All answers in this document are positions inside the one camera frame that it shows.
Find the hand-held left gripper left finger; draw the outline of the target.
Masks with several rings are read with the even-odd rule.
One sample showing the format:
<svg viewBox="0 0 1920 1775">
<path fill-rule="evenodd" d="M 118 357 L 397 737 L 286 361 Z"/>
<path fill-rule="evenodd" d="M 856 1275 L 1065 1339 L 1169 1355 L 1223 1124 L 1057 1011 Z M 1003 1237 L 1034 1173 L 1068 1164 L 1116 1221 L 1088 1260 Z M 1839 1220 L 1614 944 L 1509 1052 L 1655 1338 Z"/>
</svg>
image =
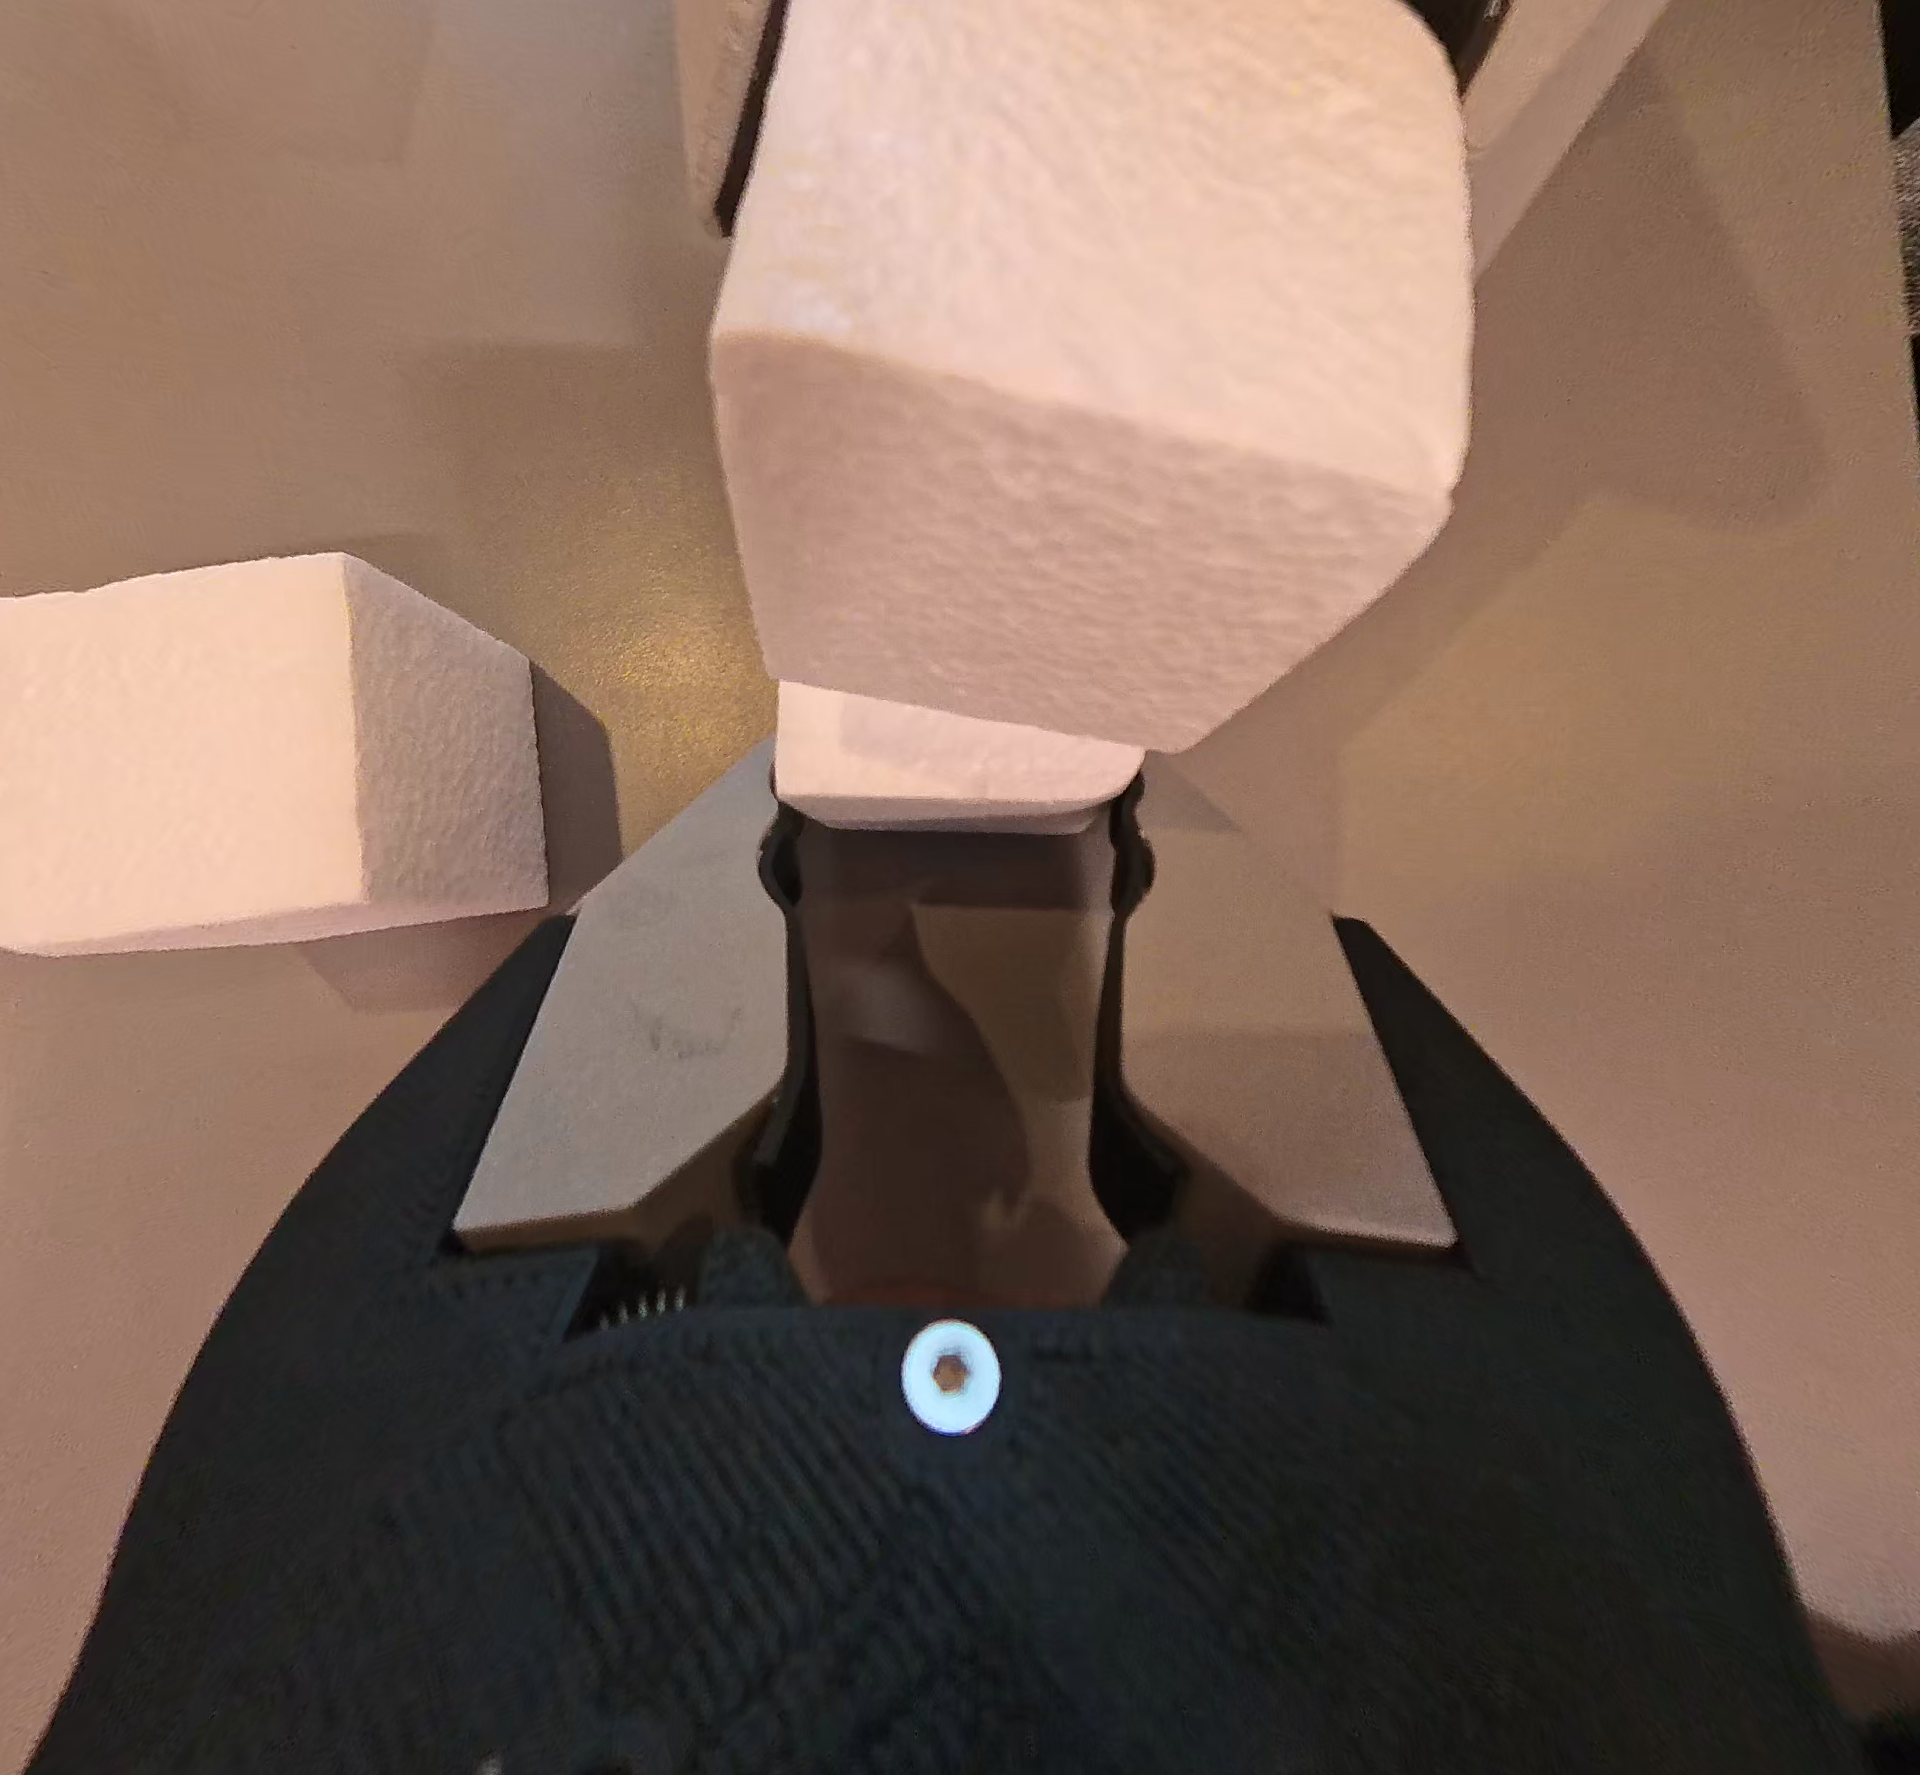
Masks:
<svg viewBox="0 0 1920 1775">
<path fill-rule="evenodd" d="M 793 1237 L 823 1148 L 804 828 L 764 741 L 578 900 L 461 1242 L 636 1239 L 695 1206 Z"/>
</svg>

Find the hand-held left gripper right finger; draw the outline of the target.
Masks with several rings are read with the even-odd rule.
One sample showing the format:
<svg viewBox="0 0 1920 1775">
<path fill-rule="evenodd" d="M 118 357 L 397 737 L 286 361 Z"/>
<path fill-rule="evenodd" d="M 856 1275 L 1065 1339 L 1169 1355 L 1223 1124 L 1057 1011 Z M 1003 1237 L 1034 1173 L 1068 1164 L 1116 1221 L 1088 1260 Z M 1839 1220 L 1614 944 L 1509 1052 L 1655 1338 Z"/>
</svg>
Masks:
<svg viewBox="0 0 1920 1775">
<path fill-rule="evenodd" d="M 1177 771 L 1108 812 L 1092 1186 L 1201 1253 L 1445 1253 L 1452 1220 L 1333 917 Z"/>
</svg>

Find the white hard foam cube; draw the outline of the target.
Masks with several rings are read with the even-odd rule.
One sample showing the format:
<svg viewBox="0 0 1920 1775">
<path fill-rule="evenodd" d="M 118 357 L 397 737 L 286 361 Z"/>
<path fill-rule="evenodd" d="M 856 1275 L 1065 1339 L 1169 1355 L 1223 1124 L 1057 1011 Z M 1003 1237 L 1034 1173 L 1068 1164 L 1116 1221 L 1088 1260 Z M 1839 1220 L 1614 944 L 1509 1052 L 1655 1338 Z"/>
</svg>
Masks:
<svg viewBox="0 0 1920 1775">
<path fill-rule="evenodd" d="M 1141 768 L 1108 741 L 776 685 L 776 798 L 828 828 L 1076 835 Z"/>
<path fill-rule="evenodd" d="M 788 0 L 709 338 L 769 673 L 1191 746 L 1445 527 L 1472 305 L 1403 0 Z"/>
<path fill-rule="evenodd" d="M 1 947 L 539 911 L 531 665 L 350 555 L 1 604 Z"/>
</svg>

